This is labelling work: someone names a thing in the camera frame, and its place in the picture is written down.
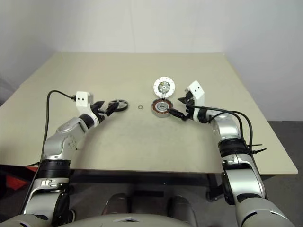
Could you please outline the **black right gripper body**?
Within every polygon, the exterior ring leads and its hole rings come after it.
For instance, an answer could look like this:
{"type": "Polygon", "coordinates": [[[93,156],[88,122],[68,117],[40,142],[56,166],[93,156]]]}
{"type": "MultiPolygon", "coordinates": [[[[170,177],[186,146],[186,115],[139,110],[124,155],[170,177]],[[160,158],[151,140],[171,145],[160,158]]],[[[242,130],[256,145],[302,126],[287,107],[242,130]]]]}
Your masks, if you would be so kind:
{"type": "Polygon", "coordinates": [[[191,92],[187,92],[185,96],[185,104],[186,104],[186,119],[193,119],[194,111],[195,111],[195,101],[191,92]]]}

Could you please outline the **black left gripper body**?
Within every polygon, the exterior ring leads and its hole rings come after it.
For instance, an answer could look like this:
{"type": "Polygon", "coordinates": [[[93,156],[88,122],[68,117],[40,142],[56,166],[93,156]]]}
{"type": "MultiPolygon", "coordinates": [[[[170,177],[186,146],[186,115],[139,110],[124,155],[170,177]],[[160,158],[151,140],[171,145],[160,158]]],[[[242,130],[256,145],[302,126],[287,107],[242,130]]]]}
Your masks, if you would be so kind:
{"type": "Polygon", "coordinates": [[[95,116],[97,116],[97,119],[99,121],[103,121],[105,119],[105,117],[104,117],[104,111],[100,110],[99,106],[92,106],[91,110],[95,114],[95,116]]]}

